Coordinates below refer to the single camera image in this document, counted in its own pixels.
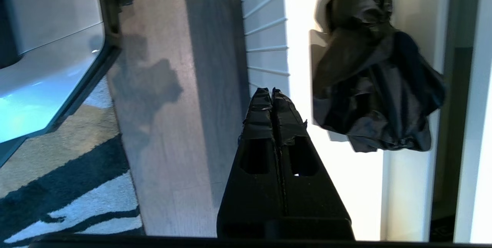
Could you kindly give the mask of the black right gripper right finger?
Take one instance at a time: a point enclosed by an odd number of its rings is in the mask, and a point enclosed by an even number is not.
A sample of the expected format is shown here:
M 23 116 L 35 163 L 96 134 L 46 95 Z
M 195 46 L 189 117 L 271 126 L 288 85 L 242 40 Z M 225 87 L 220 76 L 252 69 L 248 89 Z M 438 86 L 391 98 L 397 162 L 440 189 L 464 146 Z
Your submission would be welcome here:
M 272 91 L 285 238 L 353 240 L 352 221 L 293 102 Z

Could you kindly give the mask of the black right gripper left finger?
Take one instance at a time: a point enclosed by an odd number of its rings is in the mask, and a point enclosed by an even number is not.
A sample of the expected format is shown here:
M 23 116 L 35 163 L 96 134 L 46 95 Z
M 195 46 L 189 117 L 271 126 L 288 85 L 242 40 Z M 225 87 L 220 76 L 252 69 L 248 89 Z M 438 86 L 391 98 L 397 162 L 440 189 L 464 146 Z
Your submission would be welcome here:
M 219 238 L 265 238 L 270 222 L 283 215 L 273 103 L 267 88 L 251 98 L 220 204 Z

